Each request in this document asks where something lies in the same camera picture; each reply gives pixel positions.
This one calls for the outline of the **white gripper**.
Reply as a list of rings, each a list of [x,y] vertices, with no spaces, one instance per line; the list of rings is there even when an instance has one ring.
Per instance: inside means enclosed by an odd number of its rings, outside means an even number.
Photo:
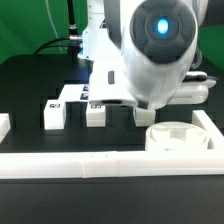
[[[209,89],[217,82],[217,77],[208,76],[203,71],[189,71],[169,105],[203,103],[208,98]]]

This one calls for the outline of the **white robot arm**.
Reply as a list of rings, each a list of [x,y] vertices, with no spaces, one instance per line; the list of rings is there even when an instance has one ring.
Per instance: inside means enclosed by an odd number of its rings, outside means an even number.
[[[224,0],[87,0],[81,57],[89,103],[156,110],[200,104],[215,85],[196,70],[200,27],[224,25]]]

